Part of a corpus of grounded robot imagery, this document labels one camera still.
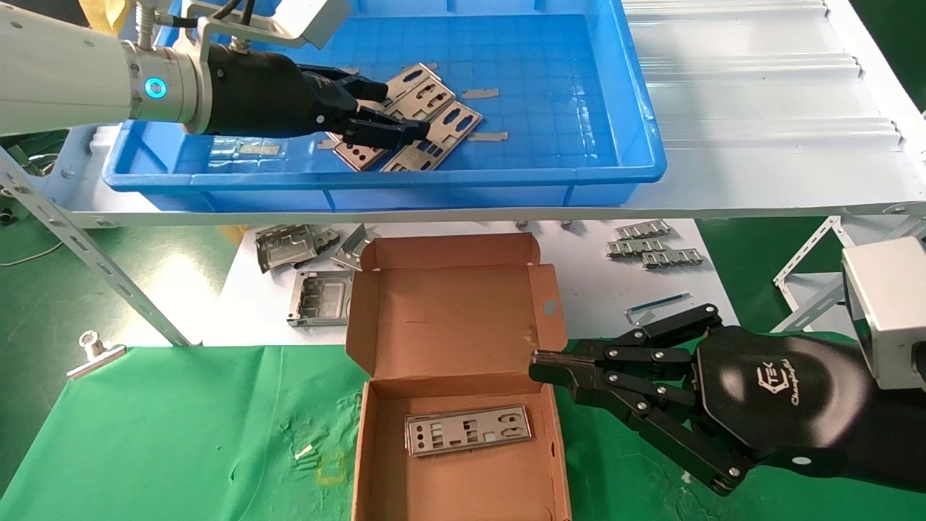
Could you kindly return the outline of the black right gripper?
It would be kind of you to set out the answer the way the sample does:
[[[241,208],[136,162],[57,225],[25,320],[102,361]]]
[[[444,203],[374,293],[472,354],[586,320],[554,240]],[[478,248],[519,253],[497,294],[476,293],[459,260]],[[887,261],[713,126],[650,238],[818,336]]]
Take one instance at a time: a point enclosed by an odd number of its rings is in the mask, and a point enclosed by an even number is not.
[[[681,378],[692,362],[682,345],[705,336],[695,350],[701,402],[752,464],[924,491],[922,390],[880,389],[854,344],[721,327],[715,307],[703,305],[616,339],[536,350],[530,377],[562,386],[578,405],[610,412],[695,480],[728,496],[747,477],[748,462],[685,426],[690,406],[672,398],[684,390],[667,386],[661,394],[640,378]]]

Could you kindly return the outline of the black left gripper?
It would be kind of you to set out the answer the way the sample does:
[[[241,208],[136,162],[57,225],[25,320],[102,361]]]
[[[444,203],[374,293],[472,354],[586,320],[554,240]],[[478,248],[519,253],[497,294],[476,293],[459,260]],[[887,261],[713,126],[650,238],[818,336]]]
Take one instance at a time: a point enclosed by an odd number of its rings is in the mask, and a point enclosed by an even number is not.
[[[430,131],[430,122],[358,106],[357,99],[386,101],[386,83],[344,69],[298,64],[277,53],[212,48],[204,79],[209,95],[194,123],[199,135],[288,138],[333,132],[348,145],[394,151],[424,140]]]

